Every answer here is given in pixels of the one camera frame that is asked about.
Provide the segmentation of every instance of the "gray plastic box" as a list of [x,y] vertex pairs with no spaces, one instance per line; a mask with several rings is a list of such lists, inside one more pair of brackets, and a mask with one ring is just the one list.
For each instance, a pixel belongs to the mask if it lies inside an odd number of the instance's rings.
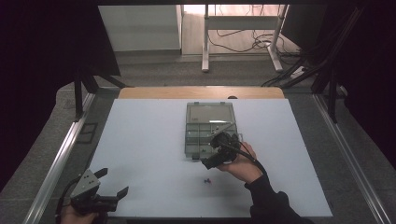
[[225,132],[238,134],[232,103],[187,103],[185,153],[187,158],[199,160],[217,153],[209,143],[213,134],[225,125]]

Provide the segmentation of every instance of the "metal rail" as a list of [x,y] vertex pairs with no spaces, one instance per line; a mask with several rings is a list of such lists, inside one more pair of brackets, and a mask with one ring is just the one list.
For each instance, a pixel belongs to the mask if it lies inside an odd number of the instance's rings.
[[375,192],[373,185],[367,179],[366,175],[364,174],[361,166],[359,165],[355,155],[353,154],[352,149],[350,148],[347,140],[345,139],[343,133],[339,129],[336,123],[332,122],[332,118],[327,113],[327,106],[324,102],[323,98],[317,94],[314,94],[314,100],[317,103],[318,109],[326,121],[326,124],[329,127],[329,130],[332,133],[338,147],[340,148],[341,153],[344,156],[346,164],[349,167],[350,172],[352,173],[353,177],[358,184],[361,193],[363,194],[364,199],[366,200],[367,204],[369,205],[370,209],[373,212],[373,215],[376,219],[378,224],[390,224],[391,221],[385,208],[379,199],[378,195]]
[[91,93],[89,93],[85,98],[83,106],[84,112],[82,117],[78,122],[73,122],[72,126],[70,127],[69,132],[67,133],[66,138],[64,139],[64,142],[58,151],[58,154],[49,168],[49,172],[47,173],[40,190],[35,196],[35,200],[33,201],[29,212],[23,221],[24,224],[33,224],[40,221],[40,218],[42,217],[50,200],[50,196],[54,191],[56,184],[58,183],[62,171],[64,170],[64,166],[66,165],[67,159],[77,139],[77,136],[85,122],[85,119],[87,118],[88,110],[92,104],[93,98],[94,94]]

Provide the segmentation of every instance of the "black sleeve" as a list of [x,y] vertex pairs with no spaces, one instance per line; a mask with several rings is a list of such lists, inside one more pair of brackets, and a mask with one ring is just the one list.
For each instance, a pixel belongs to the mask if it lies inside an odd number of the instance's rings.
[[309,219],[300,217],[289,206],[289,198],[285,192],[275,193],[270,185],[267,174],[245,188],[250,190],[253,205],[250,207],[252,223],[268,224],[313,224]]

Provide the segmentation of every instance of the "metal frame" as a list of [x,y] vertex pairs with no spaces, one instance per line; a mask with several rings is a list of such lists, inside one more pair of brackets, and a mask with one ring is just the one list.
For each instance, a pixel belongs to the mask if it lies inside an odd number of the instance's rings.
[[332,136],[334,137],[338,147],[340,148],[341,153],[344,156],[350,172],[355,178],[355,181],[358,184],[364,199],[372,210],[376,222],[381,224],[390,224],[391,221],[389,219],[389,216],[385,211],[384,205],[376,194],[373,185],[370,183],[363,170],[361,169],[361,166],[355,158],[355,155],[353,154],[353,151],[347,143],[347,140],[345,139],[340,128],[336,123],[332,122],[332,118],[326,112],[327,106],[323,98],[316,94],[314,94],[313,97],[321,115],[325,119],[326,124],[328,125],[329,130],[332,133]]
[[336,87],[337,87],[337,80],[335,75],[335,58],[338,56],[339,51],[344,46],[344,43],[347,41],[347,37],[349,36],[350,32],[352,31],[354,25],[358,21],[358,18],[361,16],[364,8],[368,4],[369,1],[364,0],[362,1],[361,5],[355,6],[353,12],[350,14],[346,25],[343,27],[341,34],[338,36],[335,44],[333,45],[332,50],[327,55],[326,59],[323,60],[319,65],[309,69],[308,71],[303,72],[297,78],[294,78],[287,83],[284,83],[279,86],[281,89],[286,89],[294,86],[295,84],[312,77],[315,74],[318,76],[315,78],[314,83],[311,86],[311,91],[313,93],[322,93],[326,86],[329,85],[329,109],[328,113],[331,116],[334,122],[336,121],[335,117],[335,99],[336,99]]
[[40,221],[40,218],[42,217],[50,200],[50,196],[52,195],[62,171],[64,170],[67,159],[70,155],[73,145],[76,142],[77,136],[81,131],[85,119],[87,118],[93,99],[94,94],[91,93],[89,93],[85,98],[83,106],[84,112],[82,113],[79,121],[73,122],[72,126],[70,127],[69,132],[67,133],[66,138],[64,139],[64,142],[58,151],[58,154],[49,168],[49,172],[47,173],[40,190],[35,196],[35,200],[33,201],[23,223],[38,223]]
[[282,72],[283,68],[276,54],[276,41],[285,19],[288,5],[283,6],[277,16],[215,16],[209,17],[209,5],[205,5],[204,44],[202,51],[202,71],[209,71],[209,43],[207,36],[209,30],[274,30],[274,37],[267,50],[273,61],[275,70]]
[[81,83],[84,84],[85,89],[89,93],[96,93],[99,89],[99,85],[96,82],[94,75],[101,77],[102,79],[110,82],[111,84],[114,84],[120,89],[128,87],[121,81],[116,80],[114,77],[103,74],[103,72],[101,72],[95,67],[87,66],[87,67],[83,67],[82,69],[78,69],[77,72],[75,73],[75,80],[74,80],[75,100],[76,100],[75,122],[78,122],[78,120],[81,119],[83,113]]

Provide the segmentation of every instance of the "table leg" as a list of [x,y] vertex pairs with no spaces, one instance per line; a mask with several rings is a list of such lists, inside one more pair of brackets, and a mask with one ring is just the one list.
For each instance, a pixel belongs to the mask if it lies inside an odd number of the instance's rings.
[[205,5],[204,45],[202,47],[202,71],[209,71],[209,44],[207,43],[209,29],[209,5]]
[[283,6],[282,12],[278,15],[276,29],[274,31],[274,38],[270,46],[267,47],[268,52],[270,53],[271,59],[273,61],[275,70],[277,72],[282,72],[282,64],[280,64],[279,58],[276,54],[276,41],[280,34],[280,29],[282,28],[283,20],[285,20],[286,11],[288,9],[288,5]]

